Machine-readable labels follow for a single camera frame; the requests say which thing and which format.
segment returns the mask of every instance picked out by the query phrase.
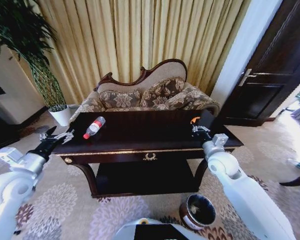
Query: patterned carpet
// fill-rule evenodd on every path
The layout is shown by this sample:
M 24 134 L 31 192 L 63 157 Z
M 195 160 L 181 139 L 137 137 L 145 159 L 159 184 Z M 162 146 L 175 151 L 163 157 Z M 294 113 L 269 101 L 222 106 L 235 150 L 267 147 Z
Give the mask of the patterned carpet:
M 56 123 L 49 113 L 25 129 L 19 142 L 12 144 L 25 153 L 39 143 L 39 134 Z M 260 127 L 229 126 L 242 141 L 234 151 L 243 170 L 266 190 L 290 220 L 300 240 L 300 187 L 283 187 L 300 176 L 300 169 L 287 163 L 300 160 L 300 125 L 288 114 Z M 188 160 L 195 170 L 200 159 Z M 98 165 L 92 165 L 94 171 Z M 8 172 L 0 161 L 0 174 Z M 236 211 L 223 194 L 219 181 L 207 171 L 200 193 L 214 204 L 217 218 L 213 225 L 197 234 L 209 240 L 254 240 Z M 44 166 L 44 176 L 31 200 L 16 216 L 21 233 L 14 240 L 109 240 L 125 223 L 150 217 L 164 223 L 182 224 L 179 206 L 189 193 L 92 199 L 83 173 L 67 166 L 60 157 L 51 156 Z

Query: doorway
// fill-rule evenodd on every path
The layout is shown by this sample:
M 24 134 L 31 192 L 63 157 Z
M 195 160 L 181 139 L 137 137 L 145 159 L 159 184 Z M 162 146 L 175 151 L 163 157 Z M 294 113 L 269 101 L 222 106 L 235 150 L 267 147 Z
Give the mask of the doorway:
M 225 102 L 228 125 L 260 126 L 300 84 L 300 0 L 283 1 Z

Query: white flower pot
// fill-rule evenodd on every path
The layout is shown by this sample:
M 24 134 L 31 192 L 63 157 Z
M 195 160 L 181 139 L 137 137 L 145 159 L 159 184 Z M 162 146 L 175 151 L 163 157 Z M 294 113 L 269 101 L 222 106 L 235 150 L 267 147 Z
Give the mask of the white flower pot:
M 51 113 L 52 117 L 60 124 L 60 126 L 68 126 L 69 120 L 71 118 L 71 112 L 70 108 L 66 106 L 66 109 L 62 111 L 49 111 Z

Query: gold trim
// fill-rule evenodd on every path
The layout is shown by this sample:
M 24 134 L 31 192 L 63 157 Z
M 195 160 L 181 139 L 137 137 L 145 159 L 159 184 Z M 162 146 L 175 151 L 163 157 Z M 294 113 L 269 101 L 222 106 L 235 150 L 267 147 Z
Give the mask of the gold trim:
M 156 158 L 156 154 L 155 153 L 152 153 L 152 157 L 149 157 L 149 153 L 146 153 L 143 160 L 145 160 L 145 161 L 152 161 L 152 160 L 158 160 L 158 159 Z
M 224 149 L 235 149 L 236 146 L 225 147 Z M 66 156 L 87 156 L 87 155 L 107 155 L 107 154 L 144 154 L 144 153 L 165 153 L 165 152 L 189 152 L 189 151 L 203 151 L 203 148 L 181 148 L 181 149 L 159 149 L 159 150 L 126 150 L 126 151 L 104 151 L 104 152 L 82 152 L 82 153 L 55 153 L 54 155 L 60 157 Z

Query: green leaves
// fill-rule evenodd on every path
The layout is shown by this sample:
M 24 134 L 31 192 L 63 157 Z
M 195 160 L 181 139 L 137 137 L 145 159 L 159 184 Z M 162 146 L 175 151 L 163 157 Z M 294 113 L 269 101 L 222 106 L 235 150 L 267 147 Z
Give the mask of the green leaves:
M 54 30 L 43 16 L 33 11 L 29 0 L 0 0 L 0 53 L 1 47 L 6 45 L 17 53 L 18 60 L 27 61 L 46 106 L 57 112 L 67 105 L 44 55 L 45 51 L 53 49 L 47 39 L 56 39 Z
M 6 45 L 25 58 L 43 59 L 44 52 L 53 49 L 46 39 L 56 39 L 54 30 L 40 14 L 33 11 L 29 1 L 0 0 L 0 47 Z

